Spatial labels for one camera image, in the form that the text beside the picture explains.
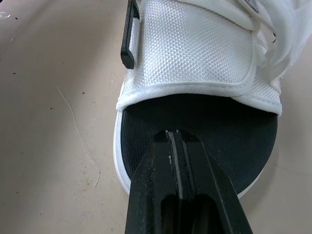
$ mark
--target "beige floor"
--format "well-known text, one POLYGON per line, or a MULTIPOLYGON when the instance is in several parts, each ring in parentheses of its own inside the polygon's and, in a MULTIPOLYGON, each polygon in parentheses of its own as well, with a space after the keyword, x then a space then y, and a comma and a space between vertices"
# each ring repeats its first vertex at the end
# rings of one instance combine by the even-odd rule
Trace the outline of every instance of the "beige floor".
MULTIPOLYGON (((0 3, 1 234, 124 232, 112 145, 125 11, 125 0, 0 3)), ((312 40, 282 81, 268 165, 241 199, 255 234, 312 230, 309 54, 312 40)))

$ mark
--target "black insole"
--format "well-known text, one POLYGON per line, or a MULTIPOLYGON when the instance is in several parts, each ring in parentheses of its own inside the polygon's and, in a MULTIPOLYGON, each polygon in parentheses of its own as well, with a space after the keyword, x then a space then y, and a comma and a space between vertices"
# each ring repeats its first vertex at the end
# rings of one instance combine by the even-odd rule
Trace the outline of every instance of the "black insole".
POLYGON ((150 139, 162 130, 196 135, 240 193, 257 178, 270 157, 277 115, 228 97, 195 94, 170 95, 131 105, 122 114, 120 139, 130 179, 150 139))

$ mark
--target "white fabric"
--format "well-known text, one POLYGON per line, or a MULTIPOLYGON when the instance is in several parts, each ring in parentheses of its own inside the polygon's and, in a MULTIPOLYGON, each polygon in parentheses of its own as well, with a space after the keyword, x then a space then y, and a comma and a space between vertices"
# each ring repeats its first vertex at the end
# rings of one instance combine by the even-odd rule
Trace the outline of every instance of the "white fabric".
POLYGON ((142 0, 141 25, 133 25, 138 57, 117 109, 194 93, 232 97, 281 115, 279 79, 312 33, 312 0, 248 2, 142 0), (267 53, 261 24, 276 34, 267 53))
POLYGON ((221 15, 172 0, 143 0, 139 56, 117 109, 176 93, 236 97, 257 66, 256 36, 221 15))

